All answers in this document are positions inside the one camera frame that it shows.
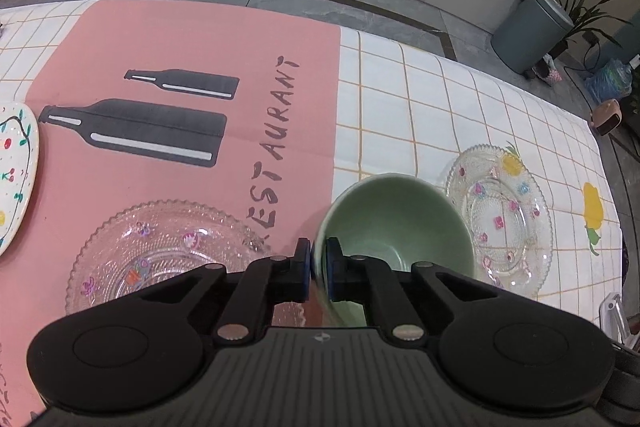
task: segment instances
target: floral plate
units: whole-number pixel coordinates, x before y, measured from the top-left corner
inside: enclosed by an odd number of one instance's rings
[[[38,124],[26,105],[0,102],[0,255],[27,210],[38,166]]]
[[[140,204],[111,217],[84,244],[69,277],[66,313],[204,264],[220,263],[227,272],[236,272],[270,254],[249,227],[210,206],[188,201]],[[279,305],[274,323],[303,326],[302,308],[295,303]]]
[[[471,234],[476,279],[535,298],[551,264],[553,232],[542,191],[515,147],[467,149],[446,193]]]

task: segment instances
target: large black bottle print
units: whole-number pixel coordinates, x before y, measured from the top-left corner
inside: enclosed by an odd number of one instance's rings
[[[142,71],[129,70],[124,78],[152,82],[160,89],[201,96],[233,100],[239,78],[222,74],[199,73],[187,70]]]
[[[224,114],[111,98],[88,107],[47,105],[38,121],[76,131],[101,149],[212,167],[225,134]]]

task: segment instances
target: checkered pattern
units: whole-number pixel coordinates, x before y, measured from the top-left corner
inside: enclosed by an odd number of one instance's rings
[[[0,100],[24,102],[31,81],[94,2],[52,2],[0,10]]]
[[[444,188],[471,146],[516,144],[551,209],[554,256],[538,301],[598,324],[599,305],[622,288],[622,232],[588,124],[485,73],[342,28],[333,198],[372,174],[404,172]],[[594,256],[582,186],[604,206]]]

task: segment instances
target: gray tile floor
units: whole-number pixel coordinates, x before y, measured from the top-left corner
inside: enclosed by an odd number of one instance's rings
[[[60,0],[0,0],[0,7]],[[580,69],[571,57],[557,65],[563,81],[549,87],[511,71],[493,51],[491,35],[455,15],[417,0],[197,0],[249,6],[338,24],[410,44],[441,56],[452,47],[463,64],[492,74],[536,96],[588,119],[593,100],[580,76],[563,66]],[[624,129],[598,137],[600,153],[629,253],[629,272],[623,288],[627,315],[640,312],[638,240],[640,232],[640,144]]]

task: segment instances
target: electrical outlet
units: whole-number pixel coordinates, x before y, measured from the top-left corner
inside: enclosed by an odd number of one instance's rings
[[[583,32],[582,38],[586,40],[592,48],[596,44],[598,44],[598,42],[600,42],[600,39],[598,38],[598,36],[595,33],[593,33],[591,30],[587,30]]]

